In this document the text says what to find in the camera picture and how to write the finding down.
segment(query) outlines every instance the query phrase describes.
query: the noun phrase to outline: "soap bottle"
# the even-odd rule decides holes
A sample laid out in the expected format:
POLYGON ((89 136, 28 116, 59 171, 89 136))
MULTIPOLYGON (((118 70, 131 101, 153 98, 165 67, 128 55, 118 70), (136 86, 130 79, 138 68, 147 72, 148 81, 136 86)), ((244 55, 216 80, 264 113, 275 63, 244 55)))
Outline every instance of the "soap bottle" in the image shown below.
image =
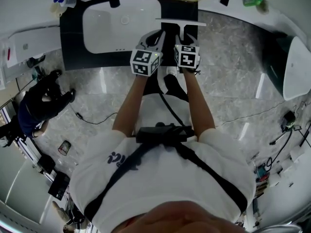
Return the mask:
POLYGON ((243 0, 243 5, 245 7, 260 5, 262 0, 243 0))

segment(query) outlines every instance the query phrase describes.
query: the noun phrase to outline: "white sneaker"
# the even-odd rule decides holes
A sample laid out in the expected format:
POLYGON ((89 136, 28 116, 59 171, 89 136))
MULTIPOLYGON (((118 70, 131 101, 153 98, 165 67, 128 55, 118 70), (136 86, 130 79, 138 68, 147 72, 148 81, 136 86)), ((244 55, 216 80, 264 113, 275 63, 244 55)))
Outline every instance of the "white sneaker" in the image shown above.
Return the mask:
POLYGON ((177 67, 167 67, 166 68, 166 75, 172 74, 175 77, 177 76, 177 67))

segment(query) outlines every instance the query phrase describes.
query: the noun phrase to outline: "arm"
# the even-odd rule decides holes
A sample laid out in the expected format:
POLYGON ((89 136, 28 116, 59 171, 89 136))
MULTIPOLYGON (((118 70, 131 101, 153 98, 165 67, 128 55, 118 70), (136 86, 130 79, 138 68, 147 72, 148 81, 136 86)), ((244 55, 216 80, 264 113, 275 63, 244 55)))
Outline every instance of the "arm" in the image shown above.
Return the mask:
POLYGON ((147 79, 145 76, 136 76, 112 126, 113 130, 121 131, 127 137, 130 137, 134 130, 147 79))
POLYGON ((196 136, 205 130, 215 128, 213 116, 204 99, 194 73, 183 70, 189 97, 190 115, 196 136))
POLYGON ((47 130, 48 124, 49 124, 48 120, 44 121, 42 123, 41 128, 33 132, 33 137, 41 136, 47 130))

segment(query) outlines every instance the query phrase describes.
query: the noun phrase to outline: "white sink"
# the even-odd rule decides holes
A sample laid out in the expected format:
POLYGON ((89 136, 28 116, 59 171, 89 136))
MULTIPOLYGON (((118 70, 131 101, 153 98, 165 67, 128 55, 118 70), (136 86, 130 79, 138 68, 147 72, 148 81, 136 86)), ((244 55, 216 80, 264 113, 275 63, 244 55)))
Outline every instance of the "white sink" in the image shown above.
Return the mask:
POLYGON ((83 37, 91 53, 132 51, 140 38, 161 29, 161 5, 158 0, 120 0, 88 7, 83 14, 83 37))

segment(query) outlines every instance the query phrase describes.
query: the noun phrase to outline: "cable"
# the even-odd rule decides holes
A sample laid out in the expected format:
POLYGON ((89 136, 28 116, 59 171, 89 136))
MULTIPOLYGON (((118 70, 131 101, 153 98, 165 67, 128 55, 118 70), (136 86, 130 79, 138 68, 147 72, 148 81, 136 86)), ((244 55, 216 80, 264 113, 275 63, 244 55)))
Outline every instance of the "cable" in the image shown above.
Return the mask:
POLYGON ((283 104, 283 103, 285 103, 285 102, 286 102, 286 101, 281 102, 281 103, 279 103, 278 105, 276 105, 276 106, 274 106, 274 107, 272 107, 272 108, 270 108, 269 110, 266 110, 266 111, 262 111, 262 112, 259 112, 259 113, 256 113, 256 114, 252 114, 252 115, 249 115, 249 116, 239 117, 239 118, 236 118, 236 119, 234 119, 234 120, 224 122, 224 123, 221 124, 220 126, 223 126, 223 125, 225 125, 226 123, 229 123, 229 122, 235 122, 235 121, 238 121, 238 120, 241 120, 241 119, 245 119, 245 118, 249 118, 249 117, 261 115, 262 113, 269 112, 269 111, 271 111, 271 110, 277 108, 278 106, 280 106, 281 104, 283 104))
POLYGON ((65 205, 65 210, 66 210, 66 208, 67 208, 67 204, 68 204, 68 199, 67 199, 67 197, 64 195, 64 198, 65 198, 65 200, 66 200, 66 205, 65 205))
POLYGON ((276 160, 276 158, 280 155, 280 153, 282 152, 282 150, 285 148, 285 146, 287 145, 288 141, 290 140, 291 136, 292 136, 293 131, 291 130, 290 135, 288 136, 285 144, 283 145, 283 147, 280 149, 280 151, 277 153, 276 157, 274 158, 274 160, 272 160, 272 157, 269 157, 267 163, 266 163, 266 167, 269 167, 269 169, 267 170, 267 172, 269 172, 272 168, 272 164, 274 163, 274 161, 276 160))
POLYGON ((114 112, 112 113, 111 115, 109 115, 108 117, 106 117, 105 120, 101 121, 101 122, 98 122, 98 123, 95 123, 95 122, 89 122, 89 121, 86 121, 84 120, 83 116, 79 113, 79 112, 75 112, 75 110, 73 109, 73 107, 71 106, 71 104, 69 104, 70 108, 72 109, 72 111, 74 112, 74 114, 77 116, 77 118, 79 118, 80 120, 82 120, 83 122, 86 122, 86 123, 89 123, 89 124, 93 124, 93 125, 98 125, 98 124, 101 124, 103 122, 105 122, 108 118, 110 118, 111 116, 113 116, 114 114, 117 114, 118 112, 114 112))
MULTIPOLYGON (((13 98, 15 98, 19 93, 21 93, 22 90, 25 89, 26 86, 29 85, 32 81, 34 81, 34 80, 30 80, 23 88, 20 89, 19 92, 16 93, 16 95, 15 95, 13 98)), ((10 100, 8 100, 7 102, 5 102, 5 103, 0 107, 0 110, 1 110, 3 107, 5 107, 7 104, 9 104, 11 101, 12 101, 12 99, 10 99, 10 100)))

